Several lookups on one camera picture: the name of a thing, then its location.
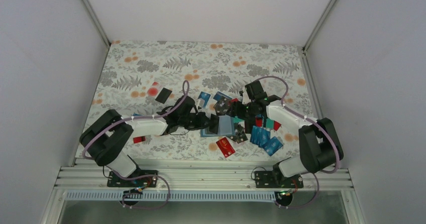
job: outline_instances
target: red card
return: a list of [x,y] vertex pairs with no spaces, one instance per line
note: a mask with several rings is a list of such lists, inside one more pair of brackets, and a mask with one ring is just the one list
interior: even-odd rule
[[216,141],[216,144],[219,146],[219,149],[222,151],[225,158],[235,153],[234,148],[232,148],[226,137]]
[[281,124],[277,121],[274,121],[274,130],[277,131],[281,127]]
[[262,118],[256,118],[256,126],[262,127],[263,125],[263,119]]

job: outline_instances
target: black cable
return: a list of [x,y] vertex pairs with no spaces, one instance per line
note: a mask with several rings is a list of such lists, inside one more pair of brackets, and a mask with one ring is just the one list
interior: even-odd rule
[[186,134],[188,134],[189,133],[189,130],[186,132],[186,133],[184,133],[184,134],[178,134],[178,135],[186,135]]
[[102,166],[102,174],[103,174],[103,176],[105,176],[106,179],[111,180],[111,178],[109,178],[108,176],[105,175],[105,165]]
[[253,178],[253,173],[254,173],[254,170],[256,170],[257,168],[262,168],[264,171],[267,171],[264,167],[262,167],[262,166],[257,166],[257,167],[254,167],[254,169],[252,170],[252,173],[250,174],[250,177],[252,178],[252,180],[254,180],[254,181],[256,181],[256,179],[255,178]]

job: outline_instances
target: black card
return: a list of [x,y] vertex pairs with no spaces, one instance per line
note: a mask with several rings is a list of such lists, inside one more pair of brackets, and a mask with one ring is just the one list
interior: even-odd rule
[[244,127],[238,123],[234,124],[234,135],[229,137],[232,141],[241,143],[248,140],[246,133],[244,133]]
[[214,105],[216,115],[218,116],[225,115],[230,107],[231,107],[231,100],[223,96]]

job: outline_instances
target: gray wall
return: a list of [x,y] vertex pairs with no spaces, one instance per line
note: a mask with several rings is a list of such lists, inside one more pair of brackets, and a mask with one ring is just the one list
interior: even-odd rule
[[424,223],[426,0],[339,0],[308,60],[368,223]]
[[0,0],[0,222],[39,223],[106,47],[79,0]]

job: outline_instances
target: gray leaf pattern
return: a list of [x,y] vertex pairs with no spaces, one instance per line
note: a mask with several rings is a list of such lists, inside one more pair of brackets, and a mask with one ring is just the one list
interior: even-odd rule
[[[200,91],[212,96],[203,109],[214,113],[212,99],[217,91],[230,97],[240,97],[247,83],[265,75],[283,77],[289,84],[286,103],[306,115],[312,115],[310,98],[305,85],[296,46],[269,44],[230,44],[166,41],[114,41],[106,58],[95,97],[85,124],[87,129],[106,110],[113,108],[124,116],[150,116],[164,107],[174,105],[182,96],[182,82],[190,83],[189,96],[196,99]],[[148,93],[155,82],[172,90],[165,104],[155,101]],[[262,80],[268,94],[283,95],[282,83]],[[175,134],[185,133],[178,129]],[[133,144],[129,140],[123,151],[132,158],[176,160],[279,161],[297,155],[298,133],[285,126],[271,131],[283,147],[273,156],[246,141],[231,145],[236,152],[224,158],[218,149],[217,137],[201,138],[199,131],[183,136],[146,136],[146,141]],[[83,147],[79,146],[77,158]]]
[[140,60],[136,65],[138,65],[138,71],[144,72],[155,72],[158,70],[158,65],[154,64],[153,62],[149,62],[147,60]]

